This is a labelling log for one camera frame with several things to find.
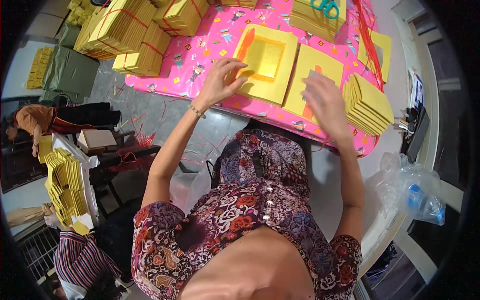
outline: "person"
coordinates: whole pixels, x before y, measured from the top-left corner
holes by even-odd
[[[59,279],[52,282],[57,299],[121,299],[115,280],[130,282],[132,278],[131,220],[141,201],[141,198],[128,201],[84,236],[72,227],[60,232],[53,259]]]
[[[26,105],[14,111],[8,118],[7,137],[14,141],[18,128],[33,138],[32,155],[36,157],[40,137],[50,132],[80,133],[82,129],[113,125],[120,130],[121,112],[110,110],[110,103],[90,103],[79,106],[47,107],[41,104]]]
[[[245,83],[225,78],[246,66],[215,60],[155,157],[133,219],[132,277],[153,299],[349,299],[362,260],[363,182],[332,80],[304,79],[311,92],[303,92],[340,154],[343,212],[330,243],[308,205],[302,148],[259,129],[230,139],[214,166],[218,186],[189,215],[170,203],[169,183],[197,121]]]

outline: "stack of joss paper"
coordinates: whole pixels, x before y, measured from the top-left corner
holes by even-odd
[[[148,0],[113,0],[85,21],[73,49],[97,59],[138,52],[155,11]]]
[[[297,64],[295,65],[293,77],[290,80],[290,86],[287,97],[283,103],[283,109],[318,124],[318,120],[313,115],[312,108],[307,104],[302,95],[302,91],[306,88],[306,84],[303,83],[303,78],[326,76],[333,80],[335,85],[340,88],[342,75],[343,63],[312,47],[300,44]]]
[[[238,94],[281,106],[297,45],[298,38],[292,33],[248,24],[233,55],[248,67],[232,72],[228,80],[247,78]]]
[[[59,221],[69,226],[72,224],[72,216],[82,216],[87,212],[80,162],[62,148],[48,153],[45,162],[48,167],[45,187]]]
[[[93,45],[88,43],[93,30],[98,23],[100,23],[106,11],[106,9],[102,9],[98,14],[93,14],[86,19],[82,25],[82,29],[80,30],[77,40],[75,41],[73,50],[98,60],[109,60],[116,57],[115,54],[107,52],[103,49],[95,49],[93,48]]]
[[[71,0],[67,8],[70,13],[67,16],[67,21],[75,25],[82,25],[88,16],[98,13],[100,6],[95,6],[90,3],[90,0]]]
[[[140,48],[155,7],[148,0],[113,0],[88,43],[113,54],[134,53]]]
[[[385,94],[357,73],[344,83],[343,98],[348,122],[370,136],[382,134],[394,122]]]
[[[26,89],[42,88],[43,77],[45,76],[45,71],[47,70],[48,60],[50,59],[52,50],[53,48],[43,47],[36,51],[32,67],[30,68],[30,73],[28,74]]]
[[[150,21],[140,50],[135,53],[118,55],[112,69],[137,76],[158,76],[170,39],[170,35],[163,31],[158,24]]]
[[[150,2],[155,6],[156,8],[162,7],[164,5],[168,4],[168,0],[150,0]]]
[[[42,135],[40,141],[38,142],[38,161],[41,164],[45,164],[45,156],[52,152],[52,136],[51,135]]]
[[[172,36],[194,36],[208,7],[206,0],[170,0],[153,20]]]
[[[257,0],[220,0],[222,5],[226,6],[240,6],[240,7],[247,7],[250,9],[255,9],[255,5],[257,5]]]
[[[313,6],[319,9],[310,3],[310,0],[293,1],[290,25],[333,43],[347,17],[347,0],[314,0]]]

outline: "floral blouse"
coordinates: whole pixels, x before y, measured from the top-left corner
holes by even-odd
[[[138,287],[153,299],[175,299],[184,282],[218,252],[266,225],[297,248],[316,299],[348,299],[361,263],[360,245],[348,235],[328,243],[318,228],[308,205],[300,146],[261,130],[243,130],[217,164],[219,186],[188,216],[164,202],[135,216],[132,276]]]

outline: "blue scissors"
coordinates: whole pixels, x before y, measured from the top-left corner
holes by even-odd
[[[322,0],[322,3],[320,3],[319,6],[315,6],[313,4],[313,1],[314,0],[310,0],[310,5],[315,8],[316,10],[318,11],[324,11],[324,15],[327,16],[327,18],[329,19],[336,19],[338,18],[338,14],[340,14],[340,11],[338,10],[338,6],[336,5],[335,2],[333,2],[333,0]],[[334,17],[331,17],[328,12],[332,9],[332,8],[335,8],[336,10],[336,15]]]

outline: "pink tablecloth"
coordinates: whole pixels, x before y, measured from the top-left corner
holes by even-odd
[[[264,23],[267,27],[292,32],[299,39],[299,43],[307,44],[324,52],[344,64],[343,82],[350,74],[356,72],[374,83],[371,71],[357,60],[359,47],[358,12],[348,0],[347,22],[340,28],[334,44],[317,36],[309,36],[304,30],[288,24],[288,15],[292,9],[292,0],[258,1],[255,10],[243,7],[211,5],[200,23],[197,35],[193,37],[173,37],[158,77],[137,77],[127,75],[125,83],[136,90],[152,92],[167,96],[183,96],[195,98],[212,66],[214,59],[223,56],[230,57],[234,54],[238,41],[248,23]],[[367,14],[370,10],[365,7],[367,23],[375,27],[374,17]],[[202,70],[194,74],[194,67]],[[329,137],[322,129],[297,115],[289,113],[280,107],[265,102],[248,99],[235,94],[221,103],[220,109],[239,115],[255,118],[263,122],[274,124],[278,127],[295,132],[310,139],[323,142]],[[370,137],[353,126],[354,144],[359,156],[370,153],[378,141],[378,137]]]

